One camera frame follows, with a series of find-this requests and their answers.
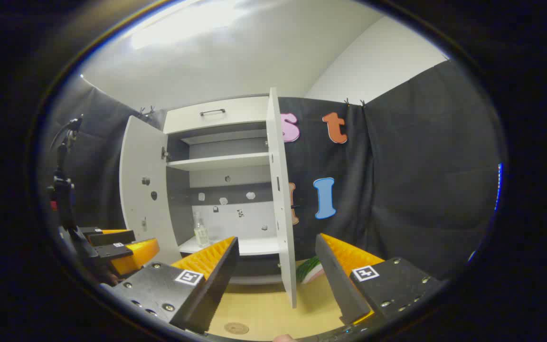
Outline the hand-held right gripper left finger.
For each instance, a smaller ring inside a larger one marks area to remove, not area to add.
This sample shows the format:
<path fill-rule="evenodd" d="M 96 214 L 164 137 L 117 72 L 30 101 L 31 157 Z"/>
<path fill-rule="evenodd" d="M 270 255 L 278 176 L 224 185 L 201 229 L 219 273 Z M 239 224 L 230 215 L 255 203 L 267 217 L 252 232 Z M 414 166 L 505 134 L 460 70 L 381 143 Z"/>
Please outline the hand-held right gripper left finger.
<path fill-rule="evenodd" d="M 229 237 L 171 265 L 152 262 L 119 285 L 101 287 L 135 314 L 203 334 L 210 329 L 239 256 L 238 238 Z"/>

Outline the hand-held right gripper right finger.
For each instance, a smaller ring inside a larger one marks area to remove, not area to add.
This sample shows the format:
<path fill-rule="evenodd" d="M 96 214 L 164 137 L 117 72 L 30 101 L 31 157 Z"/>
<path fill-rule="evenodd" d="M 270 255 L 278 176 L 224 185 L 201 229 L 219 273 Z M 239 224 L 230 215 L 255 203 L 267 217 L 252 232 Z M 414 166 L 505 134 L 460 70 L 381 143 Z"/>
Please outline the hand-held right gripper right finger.
<path fill-rule="evenodd" d="M 404 258 L 383 260 L 326 234 L 315 251 L 347 325 L 397 320 L 444 285 Z"/>

